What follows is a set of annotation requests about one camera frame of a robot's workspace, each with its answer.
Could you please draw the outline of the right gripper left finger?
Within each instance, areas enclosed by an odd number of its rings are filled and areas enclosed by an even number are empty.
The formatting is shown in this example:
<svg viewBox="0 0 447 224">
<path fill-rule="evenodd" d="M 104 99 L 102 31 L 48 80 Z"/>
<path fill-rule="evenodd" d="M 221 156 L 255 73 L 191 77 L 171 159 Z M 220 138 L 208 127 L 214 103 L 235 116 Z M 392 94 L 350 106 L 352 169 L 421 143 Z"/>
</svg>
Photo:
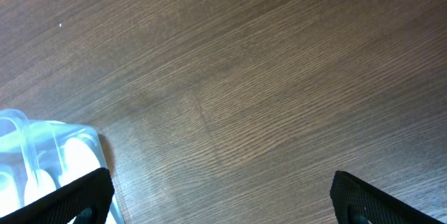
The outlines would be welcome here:
<svg viewBox="0 0 447 224">
<path fill-rule="evenodd" d="M 100 167 L 41 199 L 1 218 L 2 224 L 106 222 L 115 189 L 110 171 Z"/>
</svg>

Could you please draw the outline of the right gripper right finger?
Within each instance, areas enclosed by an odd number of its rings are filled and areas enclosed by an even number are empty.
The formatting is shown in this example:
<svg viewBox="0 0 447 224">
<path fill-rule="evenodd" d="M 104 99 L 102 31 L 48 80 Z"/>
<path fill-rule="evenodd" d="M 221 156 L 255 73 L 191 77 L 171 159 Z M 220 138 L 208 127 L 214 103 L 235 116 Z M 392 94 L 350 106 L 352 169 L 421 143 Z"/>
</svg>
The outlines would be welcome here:
<svg viewBox="0 0 447 224">
<path fill-rule="evenodd" d="M 339 224 L 442 224 L 341 170 L 333 177 L 330 198 Z"/>
</svg>

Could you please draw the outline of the white plastic spoon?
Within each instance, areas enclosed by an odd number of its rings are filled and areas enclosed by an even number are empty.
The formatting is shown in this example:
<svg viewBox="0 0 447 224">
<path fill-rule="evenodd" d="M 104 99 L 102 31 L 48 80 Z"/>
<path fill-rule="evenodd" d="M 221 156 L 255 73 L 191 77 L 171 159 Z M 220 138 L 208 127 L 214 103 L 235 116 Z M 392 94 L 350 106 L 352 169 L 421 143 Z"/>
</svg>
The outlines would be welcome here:
<svg viewBox="0 0 447 224">
<path fill-rule="evenodd" d="M 4 171 L 1 171 L 0 203 L 1 217 L 20 208 L 20 199 L 14 178 L 11 174 Z"/>
<path fill-rule="evenodd" d="M 45 170 L 37 170 L 37 179 L 30 178 L 24 190 L 24 204 L 31 204 L 42 197 L 54 192 L 57 187 L 48 172 Z"/>
<path fill-rule="evenodd" d="M 65 184 L 83 177 L 100 168 L 100 163 L 94 152 L 78 138 L 70 138 L 64 147 L 66 171 L 62 178 Z"/>
</svg>

